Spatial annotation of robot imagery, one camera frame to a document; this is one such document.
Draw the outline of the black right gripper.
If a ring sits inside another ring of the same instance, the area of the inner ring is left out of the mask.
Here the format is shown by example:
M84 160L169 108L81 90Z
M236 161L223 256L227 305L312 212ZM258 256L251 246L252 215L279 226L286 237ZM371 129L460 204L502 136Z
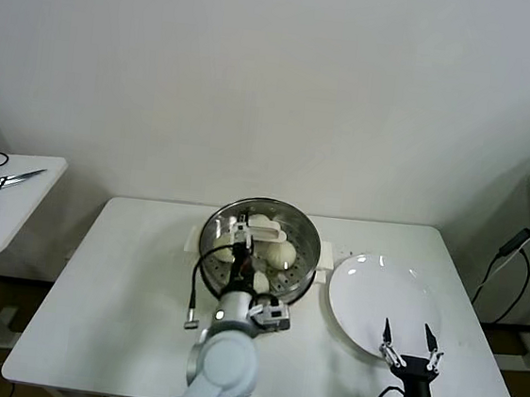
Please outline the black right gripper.
M427 359L403 357L394 349L389 318L385 319L382 343L379 350L391 367L391 373L402 381L404 397L432 397L430 383L438 376L439 363L444 353L439 350L436 336L429 324L424 328L426 335Z

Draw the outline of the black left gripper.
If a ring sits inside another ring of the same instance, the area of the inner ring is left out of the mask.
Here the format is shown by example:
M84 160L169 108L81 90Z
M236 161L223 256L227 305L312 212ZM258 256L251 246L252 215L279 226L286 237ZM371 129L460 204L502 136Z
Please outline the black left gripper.
M236 225L229 230L230 244L243 244L233 247L234 262L231 265L228 287L233 291L251 292L254 268L249 250L253 248L253 235L249 228L249 216L241 213Z

